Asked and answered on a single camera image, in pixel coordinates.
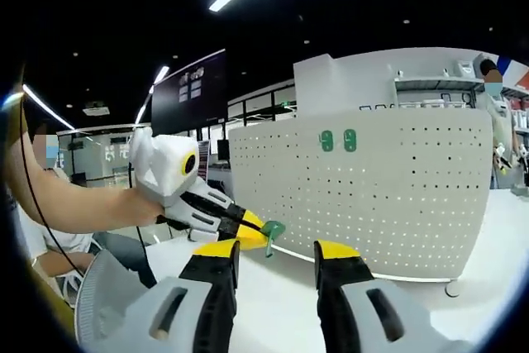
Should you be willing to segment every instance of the person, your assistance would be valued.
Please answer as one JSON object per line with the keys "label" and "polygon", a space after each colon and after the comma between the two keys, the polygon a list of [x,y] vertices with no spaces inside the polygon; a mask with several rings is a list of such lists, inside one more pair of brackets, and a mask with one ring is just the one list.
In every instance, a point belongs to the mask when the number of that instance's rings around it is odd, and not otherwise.
{"label": "person", "polygon": [[476,107],[487,111],[493,123],[493,166],[490,188],[506,188],[503,182],[501,168],[503,163],[498,154],[501,147],[501,157],[512,163],[514,156],[519,156],[519,142],[514,129],[514,116],[511,112],[509,101],[503,97],[503,76],[494,61],[485,59],[479,64],[481,74],[484,76],[484,93],[476,96]]}
{"label": "person", "polygon": [[[66,173],[59,168],[48,169],[50,174],[69,180]],[[38,260],[39,265],[50,277],[66,274],[74,268],[60,253],[48,230],[33,221],[22,208],[19,208],[20,223],[25,237],[27,254],[31,260]],[[146,261],[141,243],[127,236],[107,231],[95,233],[72,234],[62,231],[51,231],[72,263],[82,272],[92,263],[95,255],[101,250],[109,250],[120,263],[138,273],[140,281],[148,288],[156,285],[155,276]]]}
{"label": "person", "polygon": [[[67,233],[143,227],[154,224],[158,216],[164,215],[160,203],[145,197],[136,188],[79,187],[42,169],[33,153],[24,116],[23,68],[18,70],[16,78],[14,74],[11,76],[7,85],[12,90],[4,97],[1,115],[5,126],[2,131],[2,176],[7,186],[2,187],[2,195],[6,208],[9,202],[20,203],[35,222],[44,225],[46,221],[53,229]],[[12,194],[13,200],[9,199],[9,194]],[[7,216],[12,223],[17,224],[19,220],[15,209],[16,206],[8,208]],[[9,232],[14,235],[13,229],[11,224]],[[46,283],[45,274],[39,273],[38,267],[31,267],[28,262],[26,266],[30,271],[27,277],[36,289],[25,289],[25,293],[32,296],[36,291],[45,300],[54,319],[73,336],[74,316],[71,308]]]}

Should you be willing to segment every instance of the black cable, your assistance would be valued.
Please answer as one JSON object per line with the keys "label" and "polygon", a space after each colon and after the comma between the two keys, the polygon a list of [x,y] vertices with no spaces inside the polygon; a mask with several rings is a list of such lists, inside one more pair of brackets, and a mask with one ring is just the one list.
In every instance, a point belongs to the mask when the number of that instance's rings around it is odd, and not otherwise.
{"label": "black cable", "polygon": [[22,160],[24,161],[24,170],[26,171],[27,184],[29,185],[31,196],[33,197],[33,202],[35,203],[36,211],[41,216],[42,223],[44,223],[44,226],[48,230],[48,233],[50,233],[51,238],[53,239],[54,243],[57,245],[57,248],[59,248],[61,254],[64,255],[68,263],[72,265],[72,267],[79,274],[79,276],[83,277],[83,273],[81,273],[78,267],[75,266],[74,262],[72,262],[69,256],[66,255],[66,252],[64,252],[63,247],[60,246],[55,235],[51,231],[50,225],[48,225],[48,222],[46,222],[46,220],[44,219],[44,215],[42,214],[41,208],[39,207],[39,203],[36,201],[35,192],[33,191],[33,186],[31,185],[30,174],[27,171],[26,152],[24,151],[24,137],[23,137],[24,132],[22,130],[22,124],[23,124],[22,123],[23,122],[23,111],[22,110],[23,110],[23,99],[21,100],[21,103],[20,103],[20,144],[22,148]]}
{"label": "black cable", "polygon": [[[129,188],[132,188],[132,163],[129,162]],[[147,259],[147,249],[145,248],[145,243],[143,242],[143,236],[141,235],[140,227],[136,227],[138,232],[138,237],[140,237],[141,248],[143,248],[143,256],[147,264],[147,268],[150,269],[149,260]]]}

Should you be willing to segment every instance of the white table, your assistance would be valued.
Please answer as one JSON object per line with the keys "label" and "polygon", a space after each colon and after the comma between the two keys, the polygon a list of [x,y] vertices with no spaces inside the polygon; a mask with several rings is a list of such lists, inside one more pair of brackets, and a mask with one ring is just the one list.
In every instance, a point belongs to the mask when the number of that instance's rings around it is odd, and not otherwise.
{"label": "white table", "polygon": [[[179,236],[147,248],[160,280],[178,276],[197,243]],[[448,298],[444,284],[404,283],[431,310],[431,322],[450,339],[479,341],[498,317],[527,263],[529,202],[508,191],[491,191],[484,224],[460,282],[459,298]],[[241,252],[237,315],[230,352],[324,353],[314,264],[279,251]]]}

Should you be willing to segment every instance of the pegboard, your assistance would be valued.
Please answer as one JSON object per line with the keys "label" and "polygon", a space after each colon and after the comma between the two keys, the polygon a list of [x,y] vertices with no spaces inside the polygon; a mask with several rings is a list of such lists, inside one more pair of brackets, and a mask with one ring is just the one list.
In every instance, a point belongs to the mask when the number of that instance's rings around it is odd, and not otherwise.
{"label": "pegboard", "polygon": [[[355,131],[354,151],[345,130]],[[323,131],[332,133],[331,151]],[[463,271],[490,185],[486,112],[388,109],[266,122],[231,131],[230,146],[237,204],[286,224],[277,246],[312,258],[316,239],[338,241],[376,274],[456,279]]]}

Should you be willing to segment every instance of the chair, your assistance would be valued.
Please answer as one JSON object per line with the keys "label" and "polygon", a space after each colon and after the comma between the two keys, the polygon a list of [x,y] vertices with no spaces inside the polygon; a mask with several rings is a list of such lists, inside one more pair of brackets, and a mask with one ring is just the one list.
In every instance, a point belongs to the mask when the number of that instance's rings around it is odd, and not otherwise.
{"label": "chair", "polygon": [[[91,244],[94,244],[99,250],[102,250],[102,247],[94,239],[91,240]],[[76,270],[71,270],[68,273],[55,277],[55,279],[60,287],[60,293],[63,299],[71,308],[75,308],[77,293],[83,283],[83,277]]]}

